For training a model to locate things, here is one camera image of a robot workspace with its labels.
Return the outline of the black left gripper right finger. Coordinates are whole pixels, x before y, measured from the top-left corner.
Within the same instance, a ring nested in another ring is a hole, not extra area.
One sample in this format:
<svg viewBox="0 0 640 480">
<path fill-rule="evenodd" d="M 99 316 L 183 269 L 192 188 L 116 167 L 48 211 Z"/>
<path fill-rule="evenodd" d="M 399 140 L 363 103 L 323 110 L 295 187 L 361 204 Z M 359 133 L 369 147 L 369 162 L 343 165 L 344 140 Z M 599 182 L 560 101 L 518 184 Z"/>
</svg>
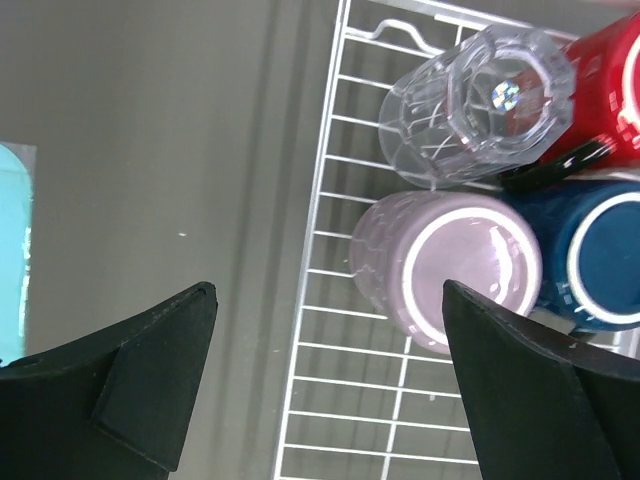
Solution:
<svg viewBox="0 0 640 480">
<path fill-rule="evenodd" d="M 636 479 L 639 362 L 443 286 L 455 375 L 485 479 Z"/>
</svg>

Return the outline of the dark blue mug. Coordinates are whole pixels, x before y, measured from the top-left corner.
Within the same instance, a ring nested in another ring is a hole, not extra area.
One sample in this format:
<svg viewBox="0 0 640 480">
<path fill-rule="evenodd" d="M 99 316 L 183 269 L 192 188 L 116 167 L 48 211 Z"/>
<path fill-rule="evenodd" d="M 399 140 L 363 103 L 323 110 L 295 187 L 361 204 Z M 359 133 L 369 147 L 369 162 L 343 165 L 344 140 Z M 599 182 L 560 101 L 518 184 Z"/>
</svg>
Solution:
<svg viewBox="0 0 640 480">
<path fill-rule="evenodd" d="M 500 199 L 528 222 L 543 273 L 537 306 L 583 331 L 639 326 L 639 184 L 565 181 Z"/>
</svg>

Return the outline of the lilac ceramic mug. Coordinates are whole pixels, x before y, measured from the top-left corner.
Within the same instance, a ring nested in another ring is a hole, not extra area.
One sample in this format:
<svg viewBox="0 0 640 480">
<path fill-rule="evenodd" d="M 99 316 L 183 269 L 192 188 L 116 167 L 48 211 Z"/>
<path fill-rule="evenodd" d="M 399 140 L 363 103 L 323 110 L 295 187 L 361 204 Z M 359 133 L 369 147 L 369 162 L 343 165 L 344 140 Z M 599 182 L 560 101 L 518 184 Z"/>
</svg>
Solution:
<svg viewBox="0 0 640 480">
<path fill-rule="evenodd" d="M 538 241 L 505 202 L 481 194 L 406 191 L 372 205 L 349 247 L 354 282 L 419 346 L 448 354 L 443 285 L 458 281 L 526 316 L 542 281 Z"/>
</svg>

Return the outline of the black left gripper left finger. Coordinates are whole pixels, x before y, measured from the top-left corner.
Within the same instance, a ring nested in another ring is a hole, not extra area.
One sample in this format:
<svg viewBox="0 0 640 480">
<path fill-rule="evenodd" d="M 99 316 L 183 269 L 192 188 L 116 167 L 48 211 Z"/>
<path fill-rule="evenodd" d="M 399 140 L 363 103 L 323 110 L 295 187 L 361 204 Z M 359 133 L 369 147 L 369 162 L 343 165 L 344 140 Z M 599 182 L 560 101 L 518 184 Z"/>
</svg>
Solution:
<svg viewBox="0 0 640 480">
<path fill-rule="evenodd" d="M 4 479 L 166 479 L 178 468 L 216 321 L 199 282 L 1 369 Z"/>
</svg>

